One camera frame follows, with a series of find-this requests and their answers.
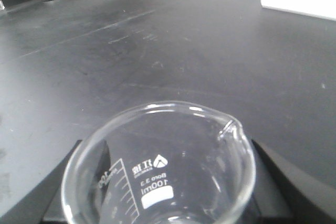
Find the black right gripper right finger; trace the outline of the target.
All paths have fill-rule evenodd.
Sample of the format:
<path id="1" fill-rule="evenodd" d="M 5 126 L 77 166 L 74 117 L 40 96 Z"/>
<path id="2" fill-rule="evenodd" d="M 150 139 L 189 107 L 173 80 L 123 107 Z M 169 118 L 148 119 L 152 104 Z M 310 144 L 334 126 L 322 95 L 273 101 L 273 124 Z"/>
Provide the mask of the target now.
<path id="1" fill-rule="evenodd" d="M 286 201 L 293 223 L 335 223 L 335 189 L 307 174 L 264 144 L 252 141 Z"/>

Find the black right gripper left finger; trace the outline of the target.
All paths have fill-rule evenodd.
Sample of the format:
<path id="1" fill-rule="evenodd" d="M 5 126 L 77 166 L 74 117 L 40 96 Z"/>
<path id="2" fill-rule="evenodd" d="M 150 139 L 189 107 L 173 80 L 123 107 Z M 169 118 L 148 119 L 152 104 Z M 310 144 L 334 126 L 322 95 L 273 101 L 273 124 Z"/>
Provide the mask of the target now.
<path id="1" fill-rule="evenodd" d="M 34 187 L 21 201 L 1 215 L 1 223 L 67 223 L 61 206 L 61 181 L 71 154 L 81 145 L 78 140 L 65 158 Z M 79 190 L 79 217 L 86 223 L 100 223 L 101 210 L 106 195 L 98 182 L 110 166 L 110 150 L 107 142 L 96 145 L 77 184 Z"/>

